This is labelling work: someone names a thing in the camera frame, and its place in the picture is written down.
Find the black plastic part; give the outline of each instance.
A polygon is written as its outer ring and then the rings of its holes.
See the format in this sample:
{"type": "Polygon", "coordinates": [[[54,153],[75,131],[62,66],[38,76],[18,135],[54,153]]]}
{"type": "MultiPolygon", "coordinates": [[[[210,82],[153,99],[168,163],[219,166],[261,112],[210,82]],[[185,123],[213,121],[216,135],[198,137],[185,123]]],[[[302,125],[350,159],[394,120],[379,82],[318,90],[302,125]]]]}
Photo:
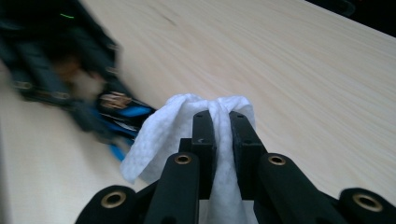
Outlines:
{"type": "Polygon", "coordinates": [[[200,199],[208,199],[216,172],[216,140],[212,118],[208,110],[194,115],[192,121],[191,152],[201,162],[200,199]]]}
{"type": "Polygon", "coordinates": [[[40,47],[31,42],[17,43],[15,47],[30,68],[30,72],[40,85],[41,90],[48,92],[53,102],[59,105],[67,104],[70,100],[69,90],[52,70],[50,61],[45,57],[40,47]]]}
{"type": "Polygon", "coordinates": [[[168,158],[145,224],[198,223],[199,164],[198,157],[189,152],[168,158]]]}
{"type": "Polygon", "coordinates": [[[260,157],[267,151],[245,115],[232,111],[230,121],[233,159],[241,196],[243,200],[254,200],[260,157]]]}
{"type": "Polygon", "coordinates": [[[367,189],[343,190],[338,208],[349,223],[393,224],[396,222],[396,208],[367,189]]]}
{"type": "Polygon", "coordinates": [[[111,186],[102,189],[85,206],[76,223],[136,223],[139,217],[137,199],[136,193],[127,187],[111,186]]]}
{"type": "Polygon", "coordinates": [[[347,223],[288,157],[263,155],[259,176],[263,185],[259,190],[267,192],[282,223],[347,223]]]}
{"type": "Polygon", "coordinates": [[[6,43],[6,40],[0,36],[0,58],[9,67],[13,68],[16,66],[18,61],[18,55],[11,49],[6,43]]]}

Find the wood grain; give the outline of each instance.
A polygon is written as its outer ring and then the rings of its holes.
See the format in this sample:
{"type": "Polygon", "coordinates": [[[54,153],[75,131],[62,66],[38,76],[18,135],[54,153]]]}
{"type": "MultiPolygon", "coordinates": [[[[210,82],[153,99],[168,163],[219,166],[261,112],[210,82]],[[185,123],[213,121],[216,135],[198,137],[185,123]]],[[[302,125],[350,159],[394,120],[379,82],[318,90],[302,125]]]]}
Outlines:
{"type": "MultiPolygon", "coordinates": [[[[137,99],[244,95],[267,149],[318,189],[338,197],[362,187],[396,204],[395,38],[298,0],[83,3],[122,46],[122,79],[137,99]]],[[[62,111],[1,84],[14,223],[70,223],[97,190],[128,185],[62,111]]]]}

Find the black object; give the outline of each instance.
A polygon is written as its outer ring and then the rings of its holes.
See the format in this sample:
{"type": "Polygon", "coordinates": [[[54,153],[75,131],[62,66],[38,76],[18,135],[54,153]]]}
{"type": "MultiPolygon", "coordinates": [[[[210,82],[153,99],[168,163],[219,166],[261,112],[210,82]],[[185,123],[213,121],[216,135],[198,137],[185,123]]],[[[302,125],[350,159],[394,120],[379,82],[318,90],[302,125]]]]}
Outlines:
{"type": "Polygon", "coordinates": [[[81,130],[108,144],[119,133],[135,137],[154,112],[133,99],[118,79],[119,49],[78,0],[0,0],[0,58],[15,89],[25,100],[63,108],[81,130]],[[101,99],[93,108],[73,98],[52,67],[54,61],[69,56],[81,61],[83,69],[99,74],[106,81],[105,92],[128,99],[122,108],[103,106],[101,99]]]}
{"type": "MultiPolygon", "coordinates": [[[[242,199],[254,201],[259,223],[395,222],[396,207],[381,196],[366,189],[345,189],[336,200],[320,192],[291,159],[266,151],[244,115],[231,112],[230,120],[242,199]]],[[[210,197],[207,191],[215,172],[212,167],[216,148],[208,111],[194,116],[192,129],[192,138],[180,139],[178,153],[168,158],[158,182],[137,193],[120,186],[101,190],[81,212],[77,223],[198,223],[198,202],[210,197]],[[109,195],[124,190],[132,192],[131,201],[118,197],[112,202],[118,206],[101,205],[109,195]]]]}
{"type": "Polygon", "coordinates": [[[396,37],[396,2],[393,0],[305,1],[396,37]]]}

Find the blurry object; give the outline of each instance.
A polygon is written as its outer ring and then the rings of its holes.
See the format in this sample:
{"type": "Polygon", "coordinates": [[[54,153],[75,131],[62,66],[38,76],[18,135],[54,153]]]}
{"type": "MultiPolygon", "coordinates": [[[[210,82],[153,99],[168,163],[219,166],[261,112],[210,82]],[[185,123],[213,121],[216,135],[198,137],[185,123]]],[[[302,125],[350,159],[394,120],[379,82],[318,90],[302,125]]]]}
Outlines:
{"type": "MultiPolygon", "coordinates": [[[[114,111],[141,111],[142,105],[130,104],[132,94],[117,77],[119,49],[78,0],[0,0],[0,58],[15,89],[27,101],[59,106],[83,131],[108,144],[117,136],[114,128],[92,104],[75,97],[73,89],[85,70],[94,77],[92,81],[106,83],[106,91],[129,99],[114,111]]],[[[154,111],[144,107],[145,116],[154,111]]],[[[134,120],[134,115],[127,117],[134,120]]]]}

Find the light wooden surface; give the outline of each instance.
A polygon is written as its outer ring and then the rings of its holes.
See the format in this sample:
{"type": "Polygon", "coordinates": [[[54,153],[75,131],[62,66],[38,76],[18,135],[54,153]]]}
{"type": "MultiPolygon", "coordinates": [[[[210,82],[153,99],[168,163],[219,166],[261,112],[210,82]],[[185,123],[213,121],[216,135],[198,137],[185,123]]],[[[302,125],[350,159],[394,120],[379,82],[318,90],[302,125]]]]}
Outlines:
{"type": "MultiPolygon", "coordinates": [[[[122,46],[122,78],[155,107],[174,94],[241,94],[271,152],[318,189],[373,190],[396,204],[396,39],[299,0],[84,0],[122,46]]],[[[74,222],[126,183],[104,145],[67,115],[26,103],[1,70],[2,187],[12,223],[74,222]]]]}

